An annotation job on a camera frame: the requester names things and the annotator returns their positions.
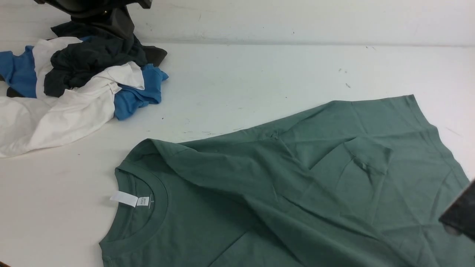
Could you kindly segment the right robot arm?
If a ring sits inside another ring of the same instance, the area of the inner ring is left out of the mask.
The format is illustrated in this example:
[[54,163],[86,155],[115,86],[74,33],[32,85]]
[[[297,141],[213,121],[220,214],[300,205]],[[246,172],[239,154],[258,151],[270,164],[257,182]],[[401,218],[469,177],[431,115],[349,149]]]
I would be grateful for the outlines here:
[[450,235],[464,235],[475,241],[475,181],[456,197],[441,214],[438,221]]

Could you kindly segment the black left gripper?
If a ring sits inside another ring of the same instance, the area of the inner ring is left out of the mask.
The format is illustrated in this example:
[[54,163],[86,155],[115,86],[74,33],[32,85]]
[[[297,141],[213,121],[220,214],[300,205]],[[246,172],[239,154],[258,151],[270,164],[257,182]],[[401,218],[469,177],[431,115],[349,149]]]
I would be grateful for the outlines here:
[[135,25],[127,5],[138,3],[149,10],[151,0],[36,0],[37,4],[48,4],[70,15],[77,23],[90,25],[127,39],[132,36]]

